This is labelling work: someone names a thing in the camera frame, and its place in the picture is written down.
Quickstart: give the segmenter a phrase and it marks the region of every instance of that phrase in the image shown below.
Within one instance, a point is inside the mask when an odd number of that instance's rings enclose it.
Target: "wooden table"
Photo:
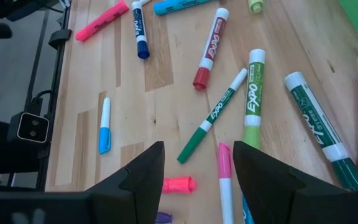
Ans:
[[[79,31],[115,1],[73,1],[69,29]],[[207,91],[192,81],[216,9],[230,16]],[[158,140],[165,142],[165,175],[191,175],[192,195],[163,195],[160,210],[175,223],[221,223],[218,142],[230,145],[243,132],[245,85],[185,165],[177,156],[238,71],[249,51],[266,51],[261,150],[300,170],[337,184],[283,84],[302,71],[358,164],[358,35],[338,1],[265,0],[261,14],[246,0],[213,1],[156,16],[144,6],[151,57],[137,57],[131,11],[85,43],[65,48],[46,189],[85,190],[114,173]],[[113,146],[98,153],[104,97],[112,99]],[[236,223],[242,223],[241,191],[234,178]]]

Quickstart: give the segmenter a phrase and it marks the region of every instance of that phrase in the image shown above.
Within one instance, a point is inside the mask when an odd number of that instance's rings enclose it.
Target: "black metal frame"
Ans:
[[[61,23],[62,29],[67,29],[68,20],[70,16],[70,8],[66,8],[63,12],[63,19]],[[62,67],[63,67],[63,58],[65,53],[65,44],[62,44],[57,49],[57,56],[55,61],[55,70],[53,72],[53,80],[52,80],[52,94],[49,98],[48,104],[48,119],[50,123],[49,128],[49,136],[52,136],[53,133],[53,125],[55,121],[55,111],[57,105],[57,98],[58,98],[58,91],[60,85],[60,75],[62,74]],[[44,191],[45,184],[47,180],[47,171],[48,171],[48,162],[49,162],[49,152],[50,152],[50,144],[44,146],[40,151],[40,169],[37,177],[37,190]]]

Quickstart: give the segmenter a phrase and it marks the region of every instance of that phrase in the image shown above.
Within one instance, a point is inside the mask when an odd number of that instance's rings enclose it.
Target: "floor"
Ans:
[[[54,8],[61,9],[61,6],[56,5]],[[15,22],[0,19],[0,22],[9,24],[13,32],[11,39],[0,40],[0,121],[8,123],[11,116],[24,109],[45,13],[37,11]],[[51,87],[56,50],[48,45],[48,41],[50,35],[60,28],[56,22],[60,16],[53,11],[47,13],[48,21],[33,95]],[[42,111],[46,111],[47,101],[48,96],[44,96]],[[36,178],[37,173],[17,174],[14,185],[35,187]],[[6,182],[7,175],[0,175],[0,180]]]

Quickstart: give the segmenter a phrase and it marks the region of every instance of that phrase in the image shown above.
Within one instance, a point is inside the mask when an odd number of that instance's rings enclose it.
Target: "red marker cap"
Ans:
[[[164,178],[162,193],[185,193],[190,194],[197,188],[196,181],[190,176]]]
[[[209,70],[208,68],[200,67],[197,70],[196,77],[193,81],[193,86],[196,88],[196,90],[204,90],[206,88],[206,85],[208,84],[209,80]]]

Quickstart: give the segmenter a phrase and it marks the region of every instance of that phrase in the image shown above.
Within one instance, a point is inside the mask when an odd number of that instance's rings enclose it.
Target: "highlighter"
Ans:
[[[196,6],[198,4],[206,3],[209,1],[212,0],[166,0],[166,1],[155,3],[153,8],[154,8],[154,13],[156,15],[162,16],[170,12],[175,12],[180,9]]]
[[[128,9],[129,8],[125,2],[120,1],[115,6],[109,8],[106,12],[100,15],[97,19],[88,24],[86,27],[84,27],[82,30],[78,31],[75,34],[75,39],[84,42],[86,39],[109,24],[111,21],[115,20],[121,14],[128,11]]]

